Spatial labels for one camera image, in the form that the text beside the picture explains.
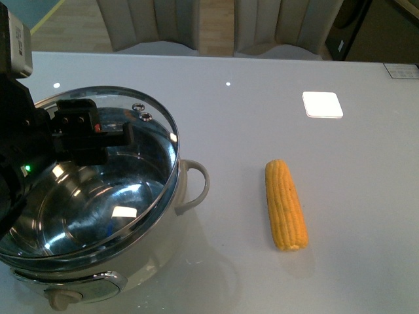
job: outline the chair back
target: chair back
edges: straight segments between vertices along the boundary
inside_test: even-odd
[[[234,51],[259,54],[290,44],[320,54],[342,2],[235,0]]]
[[[114,51],[169,41],[198,50],[199,0],[96,0]]]

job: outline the table surface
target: table surface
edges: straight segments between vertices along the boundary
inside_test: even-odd
[[[68,313],[419,313],[419,80],[334,61],[38,52],[33,64],[22,83],[35,101],[96,85],[159,100],[181,157],[211,177],[169,264]],[[309,118],[305,91],[336,93],[343,117]],[[270,235],[264,167],[273,159],[289,165],[310,236],[294,253]],[[189,194],[201,185],[192,173]],[[0,313],[53,313],[4,264],[0,276]]]

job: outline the label sticker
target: label sticker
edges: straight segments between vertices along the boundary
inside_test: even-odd
[[[417,64],[384,63],[384,66],[393,79],[419,79]]]

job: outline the robotic arm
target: robotic arm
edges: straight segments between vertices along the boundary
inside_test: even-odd
[[[133,141],[130,125],[103,132],[90,99],[59,101],[53,117],[35,108],[16,79],[32,72],[30,32],[0,3],[0,239],[19,217],[27,193],[58,163],[104,164],[110,146]]]

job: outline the wooden floor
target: wooden floor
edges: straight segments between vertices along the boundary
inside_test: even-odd
[[[200,54],[233,53],[234,0],[201,0]],[[96,0],[65,0],[32,35],[32,50],[111,52]]]

